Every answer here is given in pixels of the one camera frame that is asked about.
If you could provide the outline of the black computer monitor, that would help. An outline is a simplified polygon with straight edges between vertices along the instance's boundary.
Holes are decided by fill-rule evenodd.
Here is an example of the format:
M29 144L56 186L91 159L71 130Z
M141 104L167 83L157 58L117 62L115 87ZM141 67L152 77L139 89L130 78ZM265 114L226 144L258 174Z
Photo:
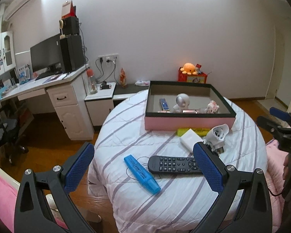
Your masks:
M32 71L37 72L44 68L49 73L59 72L61 62L60 34L41 41L30 48Z

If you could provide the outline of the white striped quilt cover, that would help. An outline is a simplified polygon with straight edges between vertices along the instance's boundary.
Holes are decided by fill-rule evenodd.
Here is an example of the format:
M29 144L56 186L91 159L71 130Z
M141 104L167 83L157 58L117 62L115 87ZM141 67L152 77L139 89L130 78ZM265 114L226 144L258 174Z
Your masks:
M194 229L217 197L200 174L155 175L161 191L147 191L125 164L146 166L152 156L190 157L174 131L145 129L148 91L116 106L107 116L88 170L88 193L108 198L119 232L186 232Z

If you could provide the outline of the red cartoon storage box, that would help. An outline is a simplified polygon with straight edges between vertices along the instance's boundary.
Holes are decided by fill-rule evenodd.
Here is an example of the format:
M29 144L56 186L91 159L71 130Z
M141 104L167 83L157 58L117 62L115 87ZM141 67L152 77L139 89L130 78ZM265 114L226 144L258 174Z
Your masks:
M206 84L207 77L208 75L205 73L201 73L197 75L187 75L187 74L183 74L180 70L178 71L178 82Z

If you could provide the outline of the low black white cabinet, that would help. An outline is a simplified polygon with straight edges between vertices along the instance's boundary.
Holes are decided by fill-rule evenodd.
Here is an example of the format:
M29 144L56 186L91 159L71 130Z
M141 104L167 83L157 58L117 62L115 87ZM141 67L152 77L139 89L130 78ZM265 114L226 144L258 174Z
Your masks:
M109 113L119 103L149 88L149 86L137 86L135 84L128 84L126 88L122 88L115 82L109 84L111 85L110 89L98 90L97 93L88 95L84 100L94 127L102 126Z

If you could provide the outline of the pink black storage box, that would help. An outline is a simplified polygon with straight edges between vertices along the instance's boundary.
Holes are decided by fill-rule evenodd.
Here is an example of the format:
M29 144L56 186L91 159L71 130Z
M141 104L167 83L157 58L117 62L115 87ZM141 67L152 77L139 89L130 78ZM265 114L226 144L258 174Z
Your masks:
M185 93L190 98L189 110L199 110L198 114L174 113L178 94ZM169 111L161 108L159 99L165 98ZM219 106L217 114L206 114L208 103L214 100ZM145 129L176 131L179 128L213 128L227 124L231 128L236 113L227 100L210 84L186 82L151 81L146 99Z

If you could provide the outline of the black speaker box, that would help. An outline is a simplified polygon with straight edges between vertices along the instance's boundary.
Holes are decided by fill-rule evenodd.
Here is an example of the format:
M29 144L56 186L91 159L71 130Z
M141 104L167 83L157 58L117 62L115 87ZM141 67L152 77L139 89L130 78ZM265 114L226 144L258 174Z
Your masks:
M63 35L79 35L79 19L70 16L59 21L60 29Z

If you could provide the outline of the black remote control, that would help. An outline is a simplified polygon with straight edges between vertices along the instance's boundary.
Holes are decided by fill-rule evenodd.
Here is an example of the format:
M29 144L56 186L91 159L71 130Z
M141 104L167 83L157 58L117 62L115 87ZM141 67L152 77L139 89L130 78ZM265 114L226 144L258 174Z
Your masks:
M152 156L148 170L153 174L202 174L193 157Z

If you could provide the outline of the white power adapter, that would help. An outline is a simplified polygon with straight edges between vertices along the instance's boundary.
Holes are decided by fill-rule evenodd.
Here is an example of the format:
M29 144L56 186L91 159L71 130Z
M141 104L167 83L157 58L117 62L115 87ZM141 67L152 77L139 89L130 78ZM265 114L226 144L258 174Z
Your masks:
M180 137L180 142L190 153L193 153L194 145L203 142L203 139L190 129Z

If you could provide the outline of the black office chair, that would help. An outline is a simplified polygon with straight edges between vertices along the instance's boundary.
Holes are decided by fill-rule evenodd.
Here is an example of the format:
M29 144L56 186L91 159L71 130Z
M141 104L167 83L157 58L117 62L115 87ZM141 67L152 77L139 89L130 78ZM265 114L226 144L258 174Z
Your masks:
M17 154L26 154L29 149L23 145L26 129L34 120L32 112L24 101L8 101L0 108L0 148L11 165Z

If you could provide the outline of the red desk calendar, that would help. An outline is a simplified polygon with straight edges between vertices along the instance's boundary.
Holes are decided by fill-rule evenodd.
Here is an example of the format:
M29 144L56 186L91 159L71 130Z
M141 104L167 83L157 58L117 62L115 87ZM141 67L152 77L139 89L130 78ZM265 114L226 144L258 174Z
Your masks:
M73 6L73 1L66 1L62 5L62 10L61 10L61 19L65 19L68 17L76 17L75 14L75 7Z

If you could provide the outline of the rose gold cylinder tube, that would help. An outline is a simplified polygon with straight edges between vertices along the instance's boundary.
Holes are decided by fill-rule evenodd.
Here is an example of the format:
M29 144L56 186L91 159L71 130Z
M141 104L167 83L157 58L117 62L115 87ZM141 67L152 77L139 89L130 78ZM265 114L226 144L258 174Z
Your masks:
M199 110L183 110L183 114L198 114Z

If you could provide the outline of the white glass door cabinet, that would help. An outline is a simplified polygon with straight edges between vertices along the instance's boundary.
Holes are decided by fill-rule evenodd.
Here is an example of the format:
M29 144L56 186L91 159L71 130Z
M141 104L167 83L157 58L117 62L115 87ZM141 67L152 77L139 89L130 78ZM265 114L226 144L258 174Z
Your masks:
M13 32L0 33L0 76L16 68Z

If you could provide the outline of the silver helmet astronaut figure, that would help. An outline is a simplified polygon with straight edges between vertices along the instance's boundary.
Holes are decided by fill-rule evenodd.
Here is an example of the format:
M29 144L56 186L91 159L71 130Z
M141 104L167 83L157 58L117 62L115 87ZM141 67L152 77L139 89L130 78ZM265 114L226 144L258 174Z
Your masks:
M188 110L190 98L187 94L181 93L176 97L176 104L173 107L174 113L181 113L183 110Z

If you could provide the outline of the red cap water bottle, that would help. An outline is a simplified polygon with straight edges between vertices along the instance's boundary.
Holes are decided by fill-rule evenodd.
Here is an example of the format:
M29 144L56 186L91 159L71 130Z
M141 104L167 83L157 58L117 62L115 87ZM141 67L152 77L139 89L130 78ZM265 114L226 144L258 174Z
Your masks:
M98 92L97 82L96 82L96 78L94 76L94 72L91 68L87 69L87 76L88 76L90 94L96 94Z

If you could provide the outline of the yellow highlighter marker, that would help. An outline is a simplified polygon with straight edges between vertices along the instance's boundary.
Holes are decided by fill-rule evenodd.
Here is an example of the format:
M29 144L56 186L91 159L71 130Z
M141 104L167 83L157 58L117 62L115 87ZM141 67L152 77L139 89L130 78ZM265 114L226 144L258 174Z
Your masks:
M184 135L188 130L190 130L189 128L179 128L177 130L177 136L181 137L182 135ZM204 137L207 135L207 133L210 131L210 129L208 128L192 128L192 131L194 131L197 135L199 135L200 137Z

